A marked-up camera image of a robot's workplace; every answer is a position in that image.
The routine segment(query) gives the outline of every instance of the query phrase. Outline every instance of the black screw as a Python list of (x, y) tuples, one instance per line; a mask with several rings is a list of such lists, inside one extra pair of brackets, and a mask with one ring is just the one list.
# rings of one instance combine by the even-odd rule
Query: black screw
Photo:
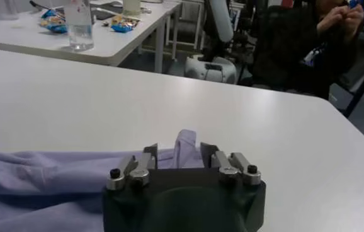
[(247, 172), (250, 174), (257, 174), (258, 167), (256, 165), (248, 165), (247, 166)]
[(111, 175), (111, 178), (112, 179), (119, 178), (120, 177), (120, 170), (119, 170), (119, 168), (112, 169), (110, 171), (110, 175)]

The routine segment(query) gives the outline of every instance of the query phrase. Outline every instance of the plastic bottle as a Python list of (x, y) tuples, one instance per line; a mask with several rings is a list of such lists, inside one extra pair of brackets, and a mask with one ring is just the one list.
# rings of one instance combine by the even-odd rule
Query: plastic bottle
[(76, 51), (93, 48), (93, 26), (89, 0), (67, 0), (64, 14), (70, 47)]

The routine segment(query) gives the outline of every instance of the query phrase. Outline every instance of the black chair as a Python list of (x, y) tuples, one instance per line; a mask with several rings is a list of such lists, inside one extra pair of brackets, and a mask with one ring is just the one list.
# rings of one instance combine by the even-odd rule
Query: black chair
[[(263, 48), (264, 42), (266, 38), (273, 36), (274, 24), (280, 20), (280, 18), (288, 11), (290, 8), (285, 8), (283, 6), (270, 6), (266, 7), (266, 10), (258, 11), (258, 19), (254, 21), (256, 25), (254, 25), (254, 30), (257, 30), (255, 33), (257, 35), (257, 42), (255, 46), (255, 50), (253, 53), (253, 61), (255, 62), (259, 51)], [(248, 71), (253, 74), (253, 63), (247, 64)], [(261, 84), (270, 87), (273, 90), (278, 91), (286, 91), (287, 89), (283, 86), (275, 86), (272, 83), (267, 82), (263, 78), (259, 78), (257, 76), (252, 76), (251, 78), (242, 79), (243, 70), (238, 77), (238, 84), (243, 86), (253, 86), (254, 84)]]

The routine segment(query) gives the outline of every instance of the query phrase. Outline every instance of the white table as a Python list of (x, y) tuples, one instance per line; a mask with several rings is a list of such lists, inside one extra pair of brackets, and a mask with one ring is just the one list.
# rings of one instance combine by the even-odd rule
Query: white table
[(101, 21), (93, 26), (94, 48), (84, 52), (71, 52), (67, 34), (53, 34), (38, 25), (41, 13), (25, 12), (19, 20), (0, 21), (0, 49), (44, 57), (67, 59), (117, 66), (155, 29), (156, 64), (155, 71), (162, 71), (162, 52), (164, 45), (164, 22), (168, 15), (179, 15), (180, 3), (165, 2), (162, 4), (142, 3), (151, 9), (151, 14), (142, 14), (141, 22), (135, 30), (128, 33), (117, 33), (109, 27), (102, 27)]
[(0, 151), (122, 151), (181, 129), (267, 184), (261, 231), (364, 232), (364, 136), (327, 101), (0, 51)]

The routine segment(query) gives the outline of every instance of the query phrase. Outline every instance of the snack bag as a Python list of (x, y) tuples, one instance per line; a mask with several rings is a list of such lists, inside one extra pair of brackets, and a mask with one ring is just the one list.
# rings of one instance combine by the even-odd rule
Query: snack bag
[(116, 15), (112, 18), (111, 28), (116, 32), (129, 32), (133, 30), (139, 23), (136, 19), (124, 17), (122, 15)]
[(65, 18), (53, 9), (48, 10), (42, 15), (40, 26), (54, 33), (66, 33)]

